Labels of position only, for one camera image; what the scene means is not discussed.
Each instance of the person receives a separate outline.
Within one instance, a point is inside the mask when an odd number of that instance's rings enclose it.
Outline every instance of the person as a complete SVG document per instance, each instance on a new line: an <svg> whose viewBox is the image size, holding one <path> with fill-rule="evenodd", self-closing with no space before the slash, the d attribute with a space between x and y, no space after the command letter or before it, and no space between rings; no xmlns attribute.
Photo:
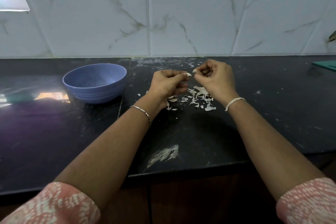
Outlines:
<svg viewBox="0 0 336 224"><path fill-rule="evenodd" d="M336 184L310 163L235 90L231 67L208 60L195 79L235 121L246 150L285 223L336 223ZM79 154L35 198L1 223L97 223L119 190L151 121L167 98L187 90L186 71L161 70L149 92Z"/></svg>

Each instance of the purple object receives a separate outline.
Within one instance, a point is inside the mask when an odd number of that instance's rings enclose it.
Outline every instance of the purple object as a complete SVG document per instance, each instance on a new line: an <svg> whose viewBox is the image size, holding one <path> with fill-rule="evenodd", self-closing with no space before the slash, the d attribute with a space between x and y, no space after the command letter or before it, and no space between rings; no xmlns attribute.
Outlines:
<svg viewBox="0 0 336 224"><path fill-rule="evenodd" d="M121 95L127 70L116 64L93 64L76 68L63 77L63 83L78 99L102 104Z"/></svg>

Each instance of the hand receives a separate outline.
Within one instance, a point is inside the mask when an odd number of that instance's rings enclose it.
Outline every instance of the hand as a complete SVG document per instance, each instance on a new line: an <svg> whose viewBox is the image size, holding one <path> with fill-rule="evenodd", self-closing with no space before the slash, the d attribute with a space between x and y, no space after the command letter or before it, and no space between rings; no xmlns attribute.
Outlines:
<svg viewBox="0 0 336 224"><path fill-rule="evenodd" d="M231 66L216 60L207 60L196 68L195 80L204 86L209 94L226 106L238 98L235 78Z"/></svg>
<svg viewBox="0 0 336 224"><path fill-rule="evenodd" d="M148 93L155 94L162 99L160 108L166 107L167 98L173 95L181 94L188 89L189 78L186 71L160 70L153 75L152 83Z"/></svg>

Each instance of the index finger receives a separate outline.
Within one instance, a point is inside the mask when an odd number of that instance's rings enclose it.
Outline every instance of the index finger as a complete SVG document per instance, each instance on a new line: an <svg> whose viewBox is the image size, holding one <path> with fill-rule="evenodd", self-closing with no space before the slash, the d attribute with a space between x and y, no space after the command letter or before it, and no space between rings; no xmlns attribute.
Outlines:
<svg viewBox="0 0 336 224"><path fill-rule="evenodd" d="M178 71L178 70L161 70L167 78L174 77L178 74L187 73L187 71Z"/></svg>
<svg viewBox="0 0 336 224"><path fill-rule="evenodd" d="M213 65L215 64L215 60L213 59L208 59L206 62L204 62L202 65L200 65L199 67L196 67L195 69L197 69L198 71L202 72L206 69L211 69L212 70L212 67Z"/></svg>

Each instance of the pink sleeve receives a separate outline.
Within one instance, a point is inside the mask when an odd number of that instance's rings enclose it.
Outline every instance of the pink sleeve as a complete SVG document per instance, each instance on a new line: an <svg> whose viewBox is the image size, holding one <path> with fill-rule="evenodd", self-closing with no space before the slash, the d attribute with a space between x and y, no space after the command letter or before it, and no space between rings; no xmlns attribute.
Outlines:
<svg viewBox="0 0 336 224"><path fill-rule="evenodd" d="M329 178L305 182L286 192L276 204L284 223L336 223L336 184Z"/></svg>
<svg viewBox="0 0 336 224"><path fill-rule="evenodd" d="M53 182L0 223L93 224L99 219L100 211L87 195L71 185Z"/></svg>

